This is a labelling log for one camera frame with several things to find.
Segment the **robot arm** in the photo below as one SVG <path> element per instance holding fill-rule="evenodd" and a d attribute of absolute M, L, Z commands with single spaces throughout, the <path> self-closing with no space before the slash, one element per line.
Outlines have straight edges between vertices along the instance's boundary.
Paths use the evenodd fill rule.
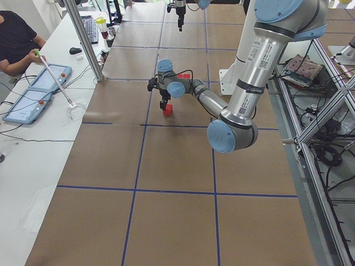
<path fill-rule="evenodd" d="M 157 74 L 147 85 L 149 91 L 160 92 L 163 110 L 171 98 L 193 95 L 216 118 L 207 128 L 207 138 L 220 153 L 245 149 L 256 142 L 258 129 L 251 115 L 278 59 L 289 42 L 311 40 L 325 33 L 328 2 L 251 1 L 247 16 L 251 15 L 256 21 L 246 22 L 245 28 L 254 31 L 255 36 L 246 46 L 246 61 L 228 103 L 201 80 L 179 78 L 168 59 L 158 62 Z"/>
<path fill-rule="evenodd" d="M 176 15 L 178 16 L 177 19 L 177 27 L 180 32 L 182 32 L 182 27 L 184 25 L 184 18 L 186 14 L 186 7 L 188 3 L 196 3 L 198 8 L 193 9 L 192 11 L 197 11 L 199 9 L 204 10 L 210 5 L 210 0 L 194 0 L 194 1 L 186 1 L 186 0 L 176 0 L 171 1 L 166 5 L 166 10 L 168 13 L 171 12 L 172 9 L 175 10 Z"/>

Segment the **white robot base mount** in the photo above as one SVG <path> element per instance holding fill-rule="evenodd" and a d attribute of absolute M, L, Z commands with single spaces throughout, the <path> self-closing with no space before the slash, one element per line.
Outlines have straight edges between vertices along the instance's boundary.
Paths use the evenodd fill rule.
<path fill-rule="evenodd" d="M 236 83 L 238 80 L 238 74 L 234 68 L 220 69 L 220 90 L 222 95 L 232 95 L 234 93 Z"/>

